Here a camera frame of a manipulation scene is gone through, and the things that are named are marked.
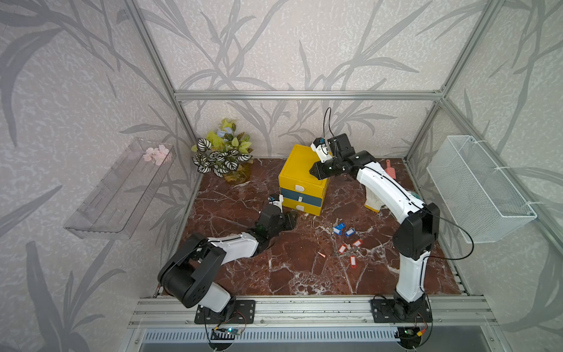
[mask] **wall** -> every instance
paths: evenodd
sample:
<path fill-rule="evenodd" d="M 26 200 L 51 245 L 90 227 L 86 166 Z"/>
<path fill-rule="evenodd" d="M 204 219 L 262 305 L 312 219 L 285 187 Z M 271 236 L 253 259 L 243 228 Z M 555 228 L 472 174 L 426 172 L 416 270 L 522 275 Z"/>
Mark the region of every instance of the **wall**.
<path fill-rule="evenodd" d="M 485 1 L 138 3 L 177 91 L 436 90 Z M 252 135 L 255 155 L 280 156 L 320 136 L 332 106 L 336 129 L 357 149 L 402 157 L 430 104 L 185 101 L 184 109 L 200 136 L 236 118 Z"/>
<path fill-rule="evenodd" d="M 563 2 L 506 1 L 449 99 L 563 222 Z M 447 135 L 460 131 L 440 113 L 410 165 L 427 199 L 441 202 L 426 166 Z M 470 245 L 453 228 L 453 255 Z M 514 351 L 556 351 L 563 344 L 563 259 L 534 224 L 496 243 L 476 245 L 457 263 L 465 284 L 484 294 Z"/>
<path fill-rule="evenodd" d="M 196 175 L 120 2 L 0 4 L 0 350 L 114 351 L 153 294 Z M 178 158 L 130 240 L 66 219 L 135 137 Z"/>

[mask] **yellow drawer cabinet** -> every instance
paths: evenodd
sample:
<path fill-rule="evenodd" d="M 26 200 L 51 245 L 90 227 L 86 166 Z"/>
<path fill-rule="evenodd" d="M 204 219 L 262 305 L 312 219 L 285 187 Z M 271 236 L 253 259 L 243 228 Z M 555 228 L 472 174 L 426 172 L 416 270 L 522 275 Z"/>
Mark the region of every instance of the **yellow drawer cabinet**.
<path fill-rule="evenodd" d="M 279 175 L 283 205 L 320 215 L 327 193 L 328 179 L 317 180 L 309 170 L 319 157 L 308 146 L 295 145 Z"/>

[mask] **marble tabletop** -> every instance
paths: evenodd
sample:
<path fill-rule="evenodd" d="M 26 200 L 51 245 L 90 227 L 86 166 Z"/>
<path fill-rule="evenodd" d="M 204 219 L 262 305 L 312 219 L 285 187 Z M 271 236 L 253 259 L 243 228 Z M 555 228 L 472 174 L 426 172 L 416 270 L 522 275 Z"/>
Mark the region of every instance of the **marble tabletop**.
<path fill-rule="evenodd" d="M 252 227 L 268 195 L 279 192 L 278 174 L 284 162 L 256 159 L 250 181 L 239 186 L 212 173 L 204 175 L 181 243 L 196 231 L 224 237 Z M 397 182 L 413 190 L 403 161 L 391 159 L 391 165 Z M 347 175 L 332 177 L 320 216 L 300 212 L 294 230 L 282 232 L 256 257 L 223 265 L 216 282 L 233 295 L 392 294 L 399 278 L 399 253 L 391 239 L 399 224 L 388 209 L 375 213 L 364 202 L 363 185 Z M 349 238 L 334 235 L 332 227 L 340 222 L 356 233 Z M 342 243 L 358 239 L 363 241 L 360 248 L 337 252 Z M 439 244 L 432 251 L 444 255 Z M 351 255 L 356 257 L 356 268 L 350 266 Z M 429 259 L 425 289 L 431 295 L 459 294 L 444 260 Z"/>

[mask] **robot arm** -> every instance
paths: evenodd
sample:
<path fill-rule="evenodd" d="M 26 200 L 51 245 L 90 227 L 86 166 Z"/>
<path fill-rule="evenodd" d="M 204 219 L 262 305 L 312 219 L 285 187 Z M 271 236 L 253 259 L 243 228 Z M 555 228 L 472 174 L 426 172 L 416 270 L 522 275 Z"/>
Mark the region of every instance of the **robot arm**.
<path fill-rule="evenodd" d="M 313 150 L 324 159 L 316 162 L 310 173 L 319 180 L 342 173 L 352 175 L 365 185 L 366 206 L 376 210 L 384 204 L 400 223 L 393 236 L 393 244 L 400 253 L 399 281 L 393 306 L 397 317 L 410 319 L 424 303 L 426 259 L 437 240 L 439 218 L 435 216 L 440 215 L 440 210 L 435 204 L 426 205 L 408 193 L 387 175 L 371 154 L 365 150 L 356 153 L 346 134 L 327 142 L 334 157 L 327 159 L 322 147 L 313 148 L 313 143 Z"/>
<path fill-rule="evenodd" d="M 158 281 L 185 307 L 200 304 L 227 320 L 234 311 L 234 297 L 213 282 L 215 276 L 221 265 L 256 256 L 268 248 L 273 237 L 295 228 L 297 213 L 282 213 L 282 202 L 282 195 L 270 196 L 254 227 L 240 234 L 222 238 L 192 234 L 162 267 Z"/>

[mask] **flower pot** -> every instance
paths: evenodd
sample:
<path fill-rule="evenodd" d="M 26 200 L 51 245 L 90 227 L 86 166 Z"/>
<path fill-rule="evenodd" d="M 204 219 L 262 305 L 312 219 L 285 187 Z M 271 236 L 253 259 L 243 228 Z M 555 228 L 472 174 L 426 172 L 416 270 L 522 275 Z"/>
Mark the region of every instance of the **flower pot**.
<path fill-rule="evenodd" d="M 252 165 L 250 163 L 239 164 L 236 171 L 231 171 L 223 175 L 225 181 L 230 185 L 240 185 L 250 180 Z"/>

